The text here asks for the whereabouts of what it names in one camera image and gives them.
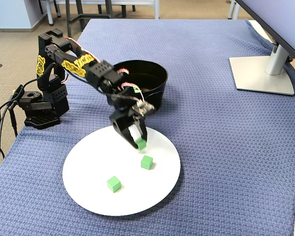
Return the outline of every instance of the chair leg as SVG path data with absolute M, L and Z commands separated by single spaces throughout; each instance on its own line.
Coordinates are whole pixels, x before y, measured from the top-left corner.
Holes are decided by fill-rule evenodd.
M 102 5 L 97 5 L 98 7 L 98 14 L 102 14 Z
M 122 17 L 126 18 L 127 17 L 126 5 L 121 5 L 121 12 L 122 12 Z
M 235 13 L 234 13 L 234 18 L 233 20 L 238 20 L 238 15 L 239 15 L 239 10 L 240 10 L 240 5 L 237 3 L 236 8 L 235 8 Z
M 77 3 L 78 14 L 83 14 L 81 0 L 76 0 L 76 3 Z M 81 26 L 81 31 L 83 31 L 85 28 L 85 20 L 84 19 L 80 19 L 80 26 Z
M 232 16 L 233 16 L 233 12 L 234 12 L 234 8 L 235 8 L 235 0 L 232 0 L 231 2 L 231 7 L 230 7 L 230 12 L 228 13 L 228 19 L 231 20 Z
M 54 0 L 54 5 L 55 5 L 57 17 L 60 18 L 61 17 L 60 7 L 59 7 L 59 4 L 56 3 L 56 0 Z
M 41 7 L 40 0 L 38 0 L 38 4 L 39 4 L 40 13 L 41 13 L 41 14 L 44 14 L 44 12 L 43 12 L 43 8 Z
M 155 19 L 159 19 L 159 0 L 154 0 Z
M 49 0 L 45 0 L 45 3 L 46 3 L 48 23 L 50 26 L 54 26 L 53 16 L 51 14 L 50 2 Z
M 69 0 L 65 0 L 65 14 L 67 18 L 67 31 L 68 31 L 68 36 L 72 37 L 71 35 L 71 25 L 70 25 L 70 2 Z

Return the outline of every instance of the table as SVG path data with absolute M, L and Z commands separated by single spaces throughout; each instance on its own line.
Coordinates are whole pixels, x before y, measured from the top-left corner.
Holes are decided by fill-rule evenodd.
M 176 146 L 178 182 L 130 216 L 73 202 L 61 178 L 66 155 L 110 125 L 113 108 L 69 78 L 62 123 L 25 127 L 0 166 L 0 235 L 293 235 L 295 96 L 236 90 L 229 57 L 272 49 L 248 21 L 98 19 L 79 43 L 110 63 L 145 59 L 168 70 L 163 105 L 146 124 Z M 295 71 L 286 70 L 295 89 Z

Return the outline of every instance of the black cable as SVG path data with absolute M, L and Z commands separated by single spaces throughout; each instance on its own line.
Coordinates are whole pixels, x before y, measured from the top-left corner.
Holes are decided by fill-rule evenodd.
M 77 80 L 82 81 L 83 83 L 86 83 L 86 84 L 90 85 L 87 81 L 77 77 L 75 74 L 71 73 L 70 71 L 66 70 L 66 72 L 68 72 L 72 77 L 76 78 Z
M 46 71 L 49 71 L 49 70 L 51 69 L 51 67 L 53 67 L 53 66 L 54 66 L 54 63 L 50 64 L 50 65 L 46 68 L 45 72 L 46 72 Z M 17 100 L 20 98 L 20 96 L 22 95 L 22 93 L 23 93 L 24 88 L 26 87 L 26 85 L 28 85 L 28 84 L 30 84 L 30 83 L 32 83 L 32 82 L 35 82 L 35 81 L 39 80 L 40 78 L 41 78 L 41 77 L 38 77 L 38 78 L 33 79 L 33 80 L 30 80 L 30 81 L 28 81 L 27 83 L 25 83 L 24 86 L 21 85 L 22 88 L 21 88 L 20 92 L 15 96 L 15 98 L 8 100 L 7 102 L 3 103 L 3 104 L 0 106 L 0 124 L 1 124 L 1 109 L 2 109 L 4 106 L 6 106 L 6 105 L 11 105 L 12 102 L 17 101 Z M 3 158 L 4 158 L 4 153 L 3 153 L 3 151 L 2 151 L 1 148 L 0 148 L 0 152 L 1 152 L 2 156 L 3 156 Z
M 4 117 L 5 117 L 5 114 L 6 114 L 7 110 L 8 110 L 8 108 L 9 108 L 9 105 L 6 105 L 6 107 L 5 107 L 5 109 L 4 109 L 3 113 L 2 113 L 2 118 L 1 118 L 1 121 L 0 121 L 0 151 L 2 151 L 1 150 L 1 133 L 2 133 L 2 128 L 3 128 L 3 121 L 4 121 Z
M 3 103 L 3 104 L 0 106 L 0 122 L 1 122 L 1 109 L 2 109 L 2 107 L 6 106 L 6 105 L 10 105 L 13 101 L 18 100 L 18 99 L 20 98 L 22 92 L 24 91 L 25 86 L 28 85 L 28 84 L 30 84 L 30 83 L 32 83 L 32 82 L 34 82 L 34 81 L 37 81 L 39 78 L 34 79 L 34 80 L 31 80 L 31 81 L 28 81 L 26 84 L 24 84 L 24 86 L 22 86 L 22 88 L 21 88 L 19 94 L 16 95 L 15 98 L 10 99 L 9 101 Z

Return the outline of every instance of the wire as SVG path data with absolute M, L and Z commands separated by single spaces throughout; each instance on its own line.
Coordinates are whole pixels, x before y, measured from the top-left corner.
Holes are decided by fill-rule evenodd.
M 77 80 L 82 81 L 83 83 L 86 83 L 86 84 L 90 85 L 87 81 L 79 78 L 78 76 L 76 76 L 75 74 L 71 73 L 70 71 L 68 71 L 68 70 L 65 70 L 65 71 L 68 72 L 68 74 L 70 74 L 72 77 L 76 78 Z
M 64 84 L 65 82 L 67 82 L 67 81 L 68 81 L 68 79 L 69 79 L 69 73 L 67 74 L 67 77 L 65 78 L 65 80 L 64 80 L 64 81 L 62 81 L 61 83 L 62 83 L 62 84 Z
M 8 110 L 8 108 L 9 108 L 9 105 L 6 105 L 6 107 L 2 113 L 2 118 L 1 118 L 1 122 L 0 122 L 0 151 L 1 151 L 1 133 L 2 133 L 2 128 L 3 128 L 3 120 L 4 120 L 4 117 L 5 117 L 5 114 Z
M 129 70 L 126 69 L 126 68 L 121 68 L 117 71 L 117 73 L 126 73 L 126 74 L 129 74 Z
M 50 65 L 46 68 L 44 74 L 46 73 L 46 71 L 49 71 L 49 70 L 51 69 L 51 67 L 53 67 L 53 66 L 54 66 L 54 63 L 50 64 Z M 12 102 L 17 101 L 17 100 L 20 98 L 21 94 L 23 93 L 24 88 L 25 88 L 28 84 L 30 84 L 30 83 L 32 83 L 32 82 L 35 82 L 35 81 L 39 80 L 40 78 L 41 78 L 41 77 L 38 77 L 38 78 L 33 79 L 33 80 L 30 80 L 30 81 L 28 81 L 27 83 L 25 83 L 24 86 L 21 85 L 21 90 L 20 90 L 20 92 L 15 96 L 15 98 L 8 100 L 7 102 L 3 103 L 3 104 L 0 106 L 0 124 L 1 124 L 1 109 L 2 109 L 4 106 L 6 106 L 6 105 L 11 105 Z M 1 152 L 2 156 L 3 156 L 3 158 L 4 158 L 4 153 L 3 153 L 3 151 L 2 151 L 1 148 L 0 148 L 0 152 Z
M 122 89 L 123 89 L 123 87 L 125 87 L 125 86 L 129 86 L 129 87 L 136 88 L 136 89 L 139 91 L 139 93 L 141 94 L 142 101 L 144 101 L 144 97 L 143 97 L 142 91 L 141 91 L 141 89 L 140 89 L 137 85 L 132 84 L 132 83 L 128 83 L 128 82 L 125 82 L 125 83 L 122 83 L 122 84 L 121 84 L 121 88 L 122 88 Z
M 125 95 L 119 95 L 119 94 L 114 94 L 114 93 L 105 93 L 101 90 L 99 90 L 98 88 L 95 88 L 99 93 L 101 94 L 104 94 L 106 96 L 109 96 L 109 97 L 117 97 L 117 98 L 122 98 L 122 99 L 125 99 L 125 100 L 135 100 L 135 101 L 140 101 L 138 98 L 136 97 L 133 97 L 133 96 L 125 96 Z
M 75 41 L 73 38 L 70 38 L 70 37 L 64 37 L 65 39 L 70 39 L 70 40 L 72 40 L 72 42 L 74 42 L 76 45 L 78 45 L 81 49 L 82 49 L 82 51 L 84 51 L 84 52 L 86 52 L 86 53 L 88 53 L 88 54 L 90 54 L 98 63 L 100 63 L 100 60 L 96 57 L 96 56 L 94 56 L 92 53 L 90 53 L 88 50 L 85 50 L 77 41 Z

